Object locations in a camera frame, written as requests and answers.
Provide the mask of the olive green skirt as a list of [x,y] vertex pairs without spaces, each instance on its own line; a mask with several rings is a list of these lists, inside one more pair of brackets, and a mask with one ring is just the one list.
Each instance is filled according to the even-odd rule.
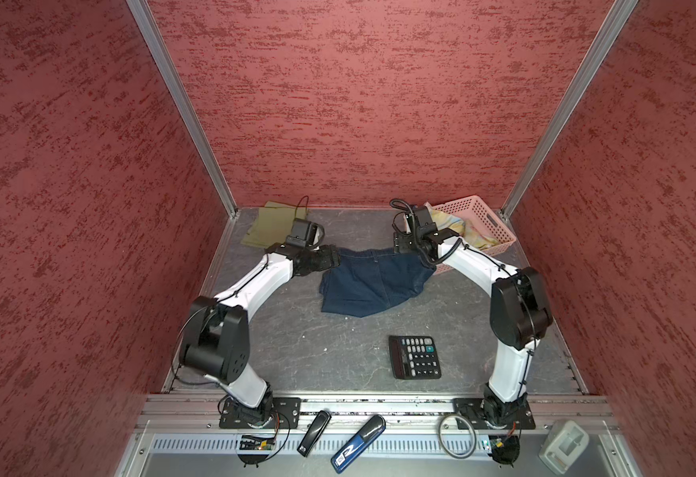
[[284,242],[292,231],[294,219],[305,219],[306,214],[306,207],[267,202],[266,206],[258,208],[258,218],[248,229],[242,244],[252,248],[268,248]]

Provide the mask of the blue denim skirt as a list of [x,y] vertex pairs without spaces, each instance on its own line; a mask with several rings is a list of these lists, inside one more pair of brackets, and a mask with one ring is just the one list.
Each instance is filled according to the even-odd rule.
[[434,270],[416,254],[340,248],[340,265],[324,272],[321,311],[364,318],[419,296]]

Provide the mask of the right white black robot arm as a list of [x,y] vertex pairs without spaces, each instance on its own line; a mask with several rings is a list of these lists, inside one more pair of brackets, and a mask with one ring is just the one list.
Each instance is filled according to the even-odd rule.
[[527,378],[535,353],[554,323],[542,275],[516,268],[467,243],[458,232],[441,229],[426,207],[402,199],[390,206],[407,223],[394,225],[398,252],[416,254],[424,266],[448,266],[471,280],[490,298],[489,326],[498,341],[495,362],[484,386],[481,418],[504,429],[527,409]]

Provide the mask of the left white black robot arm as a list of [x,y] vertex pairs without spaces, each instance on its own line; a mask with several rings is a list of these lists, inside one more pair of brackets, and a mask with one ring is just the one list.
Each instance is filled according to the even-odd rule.
[[300,248],[276,244],[229,289],[200,296],[181,330],[178,363],[219,385],[244,423],[267,425],[274,412],[272,389],[249,364],[250,321],[275,291],[296,276],[340,265],[336,246]]

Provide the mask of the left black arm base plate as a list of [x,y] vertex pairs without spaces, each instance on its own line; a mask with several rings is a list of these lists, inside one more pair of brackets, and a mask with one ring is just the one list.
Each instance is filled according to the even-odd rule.
[[219,429],[275,429],[277,425],[288,429],[297,427],[301,399],[298,397],[274,397],[268,417],[260,417],[231,397],[223,399],[218,405]]

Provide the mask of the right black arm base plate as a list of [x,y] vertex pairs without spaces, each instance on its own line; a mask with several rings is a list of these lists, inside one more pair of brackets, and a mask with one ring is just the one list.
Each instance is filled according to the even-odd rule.
[[534,430],[532,409],[526,399],[512,403],[501,403],[496,397],[453,400],[453,410],[467,419],[477,430],[509,431]]

